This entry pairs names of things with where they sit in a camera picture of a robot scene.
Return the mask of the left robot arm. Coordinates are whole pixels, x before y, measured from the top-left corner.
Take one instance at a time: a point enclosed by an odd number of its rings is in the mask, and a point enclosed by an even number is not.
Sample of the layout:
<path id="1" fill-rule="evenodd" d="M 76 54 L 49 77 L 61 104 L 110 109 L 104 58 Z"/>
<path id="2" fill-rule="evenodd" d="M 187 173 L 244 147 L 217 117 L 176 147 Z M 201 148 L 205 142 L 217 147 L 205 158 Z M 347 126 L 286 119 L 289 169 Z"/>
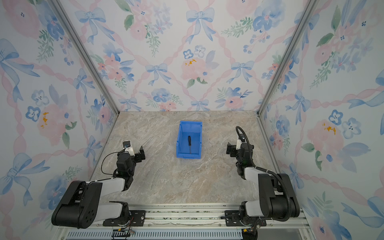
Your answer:
<path id="1" fill-rule="evenodd" d="M 105 227 L 127 228 L 142 226 L 145 211 L 130 211 L 129 204 L 122 201 L 100 202 L 104 196 L 127 191 L 134 180 L 137 163 L 145 160 L 143 148 L 134 152 L 129 141 L 117 152 L 117 168 L 107 179 L 73 181 L 53 212 L 54 226 L 86 229 L 95 222 Z"/>

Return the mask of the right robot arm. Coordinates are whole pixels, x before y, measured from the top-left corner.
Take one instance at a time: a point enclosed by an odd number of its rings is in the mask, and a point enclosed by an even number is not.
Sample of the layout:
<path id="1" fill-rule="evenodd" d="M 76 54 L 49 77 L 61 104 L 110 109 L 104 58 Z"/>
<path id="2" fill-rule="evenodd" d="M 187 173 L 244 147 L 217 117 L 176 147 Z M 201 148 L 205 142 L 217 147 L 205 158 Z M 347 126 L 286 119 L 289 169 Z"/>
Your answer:
<path id="1" fill-rule="evenodd" d="M 265 227 L 267 220 L 286 222 L 301 212 L 290 177 L 257 167 L 251 160 L 253 149 L 253 145 L 238 141 L 235 145 L 228 143 L 226 150 L 236 158 L 239 176 L 258 185 L 258 200 L 244 201 L 238 211 L 227 210 L 221 217 L 227 227 L 242 226 L 244 240 L 256 240 L 258 229 Z"/>

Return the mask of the aluminium mounting rail frame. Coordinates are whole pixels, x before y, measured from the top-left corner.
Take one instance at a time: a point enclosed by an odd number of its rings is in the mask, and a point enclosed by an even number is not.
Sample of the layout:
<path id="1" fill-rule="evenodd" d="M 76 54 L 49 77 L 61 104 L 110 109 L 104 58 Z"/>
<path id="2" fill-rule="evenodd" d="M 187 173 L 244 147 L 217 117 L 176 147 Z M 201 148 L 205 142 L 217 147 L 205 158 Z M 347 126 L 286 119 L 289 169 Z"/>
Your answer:
<path id="1" fill-rule="evenodd" d="M 130 211 L 144 210 L 142 227 L 104 227 L 95 222 L 87 229 L 59 227 L 56 240 L 243 240 L 243 227 L 227 227 L 220 217 L 226 210 L 238 211 L 231 204 L 131 205 Z M 313 240 L 309 223 L 299 217 L 286 222 L 267 220 L 258 229 L 257 240 Z"/>

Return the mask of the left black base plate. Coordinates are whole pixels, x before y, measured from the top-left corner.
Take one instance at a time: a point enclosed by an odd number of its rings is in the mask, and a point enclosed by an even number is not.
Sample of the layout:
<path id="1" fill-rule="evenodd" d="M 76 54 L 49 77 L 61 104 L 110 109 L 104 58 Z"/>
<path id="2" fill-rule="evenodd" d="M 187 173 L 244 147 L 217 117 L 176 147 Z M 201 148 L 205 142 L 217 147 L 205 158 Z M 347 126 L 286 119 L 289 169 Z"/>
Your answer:
<path id="1" fill-rule="evenodd" d="M 116 219 L 104 220 L 104 227 L 142 227 L 146 218 L 146 211 L 134 210 L 123 213 Z"/>

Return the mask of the aluminium corner post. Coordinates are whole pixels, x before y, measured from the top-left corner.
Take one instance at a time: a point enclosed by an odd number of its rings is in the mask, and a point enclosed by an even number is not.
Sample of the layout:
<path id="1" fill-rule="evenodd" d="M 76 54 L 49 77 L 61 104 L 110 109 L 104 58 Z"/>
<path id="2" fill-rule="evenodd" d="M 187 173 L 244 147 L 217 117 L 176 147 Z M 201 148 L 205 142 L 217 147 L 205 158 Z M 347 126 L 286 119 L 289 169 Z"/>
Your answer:
<path id="1" fill-rule="evenodd" d="M 296 47 L 298 45 L 298 41 L 300 40 L 301 36 L 303 35 L 304 30 L 308 26 L 308 23 L 310 21 L 310 18 L 313 15 L 313 11 L 316 8 L 318 1 L 316 0 L 310 0 L 308 1 L 306 7 L 304 8 L 303 15 L 299 19 L 299 23 L 297 24 L 295 31 L 292 35 L 292 39 L 287 45 L 287 48 L 282 56 L 282 62 L 280 66 L 277 69 L 277 72 L 275 73 L 274 77 L 272 78 L 272 81 L 270 85 L 267 88 L 266 94 L 263 98 L 263 101 L 257 111 L 258 117 L 260 118 L 263 114 L 264 111 L 267 109 L 268 101 L 271 98 L 274 89 L 276 85 L 279 83 L 280 77 L 283 74 L 283 71 L 286 69 L 286 66 L 289 65 L 290 59 L 296 50 Z"/>
<path id="2" fill-rule="evenodd" d="M 104 95 L 107 103 L 112 108 L 112 112 L 118 116 L 120 111 L 118 110 L 117 105 L 115 104 L 111 94 L 109 93 L 107 86 L 104 84 L 103 80 L 101 79 L 96 66 L 94 65 L 87 49 L 82 43 L 81 38 L 77 33 L 69 16 L 67 15 L 63 5 L 61 4 L 60 1 L 57 1 L 57 0 L 48 1 L 48 4 L 52 8 L 53 12 L 57 16 L 59 22 L 62 24 L 65 31 L 68 33 L 71 41 L 74 43 L 74 47 L 77 50 L 78 54 L 80 55 L 81 60 L 84 62 L 85 67 L 90 72 L 91 76 L 94 79 L 94 82 L 100 89 L 101 93 Z"/>

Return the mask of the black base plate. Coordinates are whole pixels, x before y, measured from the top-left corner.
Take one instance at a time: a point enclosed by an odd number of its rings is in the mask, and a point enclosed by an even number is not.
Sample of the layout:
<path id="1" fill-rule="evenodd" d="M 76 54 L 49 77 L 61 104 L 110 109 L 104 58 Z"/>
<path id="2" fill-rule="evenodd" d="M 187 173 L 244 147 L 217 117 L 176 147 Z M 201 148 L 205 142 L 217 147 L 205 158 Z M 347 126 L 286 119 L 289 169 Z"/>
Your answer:
<path id="1" fill-rule="evenodd" d="M 116 219 L 104 220 L 104 227 L 142 227 L 146 218 L 146 211 L 134 210 L 123 213 Z"/>
<path id="2" fill-rule="evenodd" d="M 220 217 L 222 220 L 225 220 L 227 227 L 266 227 L 266 220 L 261 217 L 249 217 L 240 211 L 226 210 L 224 216 Z"/>

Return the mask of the right aluminium corner post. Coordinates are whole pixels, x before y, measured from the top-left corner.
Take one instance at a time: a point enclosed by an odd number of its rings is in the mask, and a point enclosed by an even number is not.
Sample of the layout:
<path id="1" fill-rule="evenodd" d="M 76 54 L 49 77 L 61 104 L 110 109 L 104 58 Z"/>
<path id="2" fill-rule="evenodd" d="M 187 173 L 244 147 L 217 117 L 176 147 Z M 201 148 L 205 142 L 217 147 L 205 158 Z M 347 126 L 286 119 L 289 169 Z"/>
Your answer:
<path id="1" fill-rule="evenodd" d="M 260 118 L 263 114 L 264 111 L 267 109 L 268 101 L 271 98 L 274 89 L 276 85 L 279 83 L 280 77 L 283 74 L 283 71 L 286 69 L 286 66 L 289 65 L 290 59 L 296 50 L 296 47 L 298 45 L 298 41 L 300 40 L 301 36 L 303 35 L 304 30 L 308 26 L 308 23 L 310 21 L 310 18 L 313 15 L 313 11 L 316 8 L 318 1 L 316 0 L 310 0 L 308 1 L 306 7 L 304 8 L 303 15 L 299 19 L 299 23 L 297 24 L 295 31 L 292 35 L 292 39 L 287 45 L 287 48 L 282 56 L 282 62 L 280 66 L 277 69 L 277 72 L 275 73 L 274 77 L 272 78 L 272 81 L 270 85 L 267 88 L 266 94 L 263 98 L 263 101 L 257 111 L 258 117 Z"/>

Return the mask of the blue plastic bin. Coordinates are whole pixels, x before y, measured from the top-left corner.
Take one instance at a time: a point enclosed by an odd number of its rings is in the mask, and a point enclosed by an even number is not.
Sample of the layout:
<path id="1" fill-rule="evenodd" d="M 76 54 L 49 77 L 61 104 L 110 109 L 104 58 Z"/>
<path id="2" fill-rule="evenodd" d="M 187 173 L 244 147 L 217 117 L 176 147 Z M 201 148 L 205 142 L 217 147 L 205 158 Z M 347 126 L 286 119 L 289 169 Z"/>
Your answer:
<path id="1" fill-rule="evenodd" d="M 201 159 L 203 123 L 180 121 L 177 139 L 177 158 Z"/>

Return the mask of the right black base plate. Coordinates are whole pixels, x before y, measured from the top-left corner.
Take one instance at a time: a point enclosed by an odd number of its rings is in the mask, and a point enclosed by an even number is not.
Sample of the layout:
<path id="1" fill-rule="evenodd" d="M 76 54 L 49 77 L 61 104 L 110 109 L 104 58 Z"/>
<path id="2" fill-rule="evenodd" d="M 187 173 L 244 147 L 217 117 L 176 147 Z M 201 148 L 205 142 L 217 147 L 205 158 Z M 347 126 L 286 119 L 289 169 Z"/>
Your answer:
<path id="1" fill-rule="evenodd" d="M 224 216 L 220 217 L 222 220 L 225 220 L 227 227 L 266 227 L 266 220 L 261 217 L 249 217 L 240 211 L 226 210 Z"/>

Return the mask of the left aluminium corner post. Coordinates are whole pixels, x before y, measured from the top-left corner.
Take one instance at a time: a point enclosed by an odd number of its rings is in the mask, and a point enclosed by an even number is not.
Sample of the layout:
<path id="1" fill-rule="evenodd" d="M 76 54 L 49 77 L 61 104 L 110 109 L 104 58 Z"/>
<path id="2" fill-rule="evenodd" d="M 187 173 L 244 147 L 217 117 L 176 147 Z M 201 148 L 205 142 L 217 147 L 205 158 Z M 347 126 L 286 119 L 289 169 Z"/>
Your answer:
<path id="1" fill-rule="evenodd" d="M 63 5 L 61 4 L 60 1 L 57 1 L 57 0 L 48 1 L 48 4 L 52 8 L 53 12 L 57 16 L 59 22 L 62 24 L 65 31 L 68 33 L 71 41 L 74 43 L 74 47 L 77 50 L 78 54 L 80 55 L 81 60 L 84 62 L 85 67 L 90 72 L 91 76 L 94 79 L 94 82 L 100 89 L 101 93 L 104 95 L 107 103 L 112 108 L 112 112 L 118 116 L 120 111 L 118 110 L 117 105 L 115 104 L 111 94 L 109 93 L 107 86 L 104 84 L 103 80 L 101 79 L 96 66 L 94 65 L 87 49 L 82 43 L 81 38 L 77 33 L 69 16 L 67 15 Z"/>

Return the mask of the black handled screwdriver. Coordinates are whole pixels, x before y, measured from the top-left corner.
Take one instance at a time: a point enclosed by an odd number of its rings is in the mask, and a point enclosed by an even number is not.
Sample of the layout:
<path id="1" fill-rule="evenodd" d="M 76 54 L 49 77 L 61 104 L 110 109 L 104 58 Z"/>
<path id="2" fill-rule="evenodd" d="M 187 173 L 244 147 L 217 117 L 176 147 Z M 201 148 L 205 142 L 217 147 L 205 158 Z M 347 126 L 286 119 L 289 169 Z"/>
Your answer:
<path id="1" fill-rule="evenodd" d="M 189 153 L 192 154 L 192 138 L 188 136 Z"/>

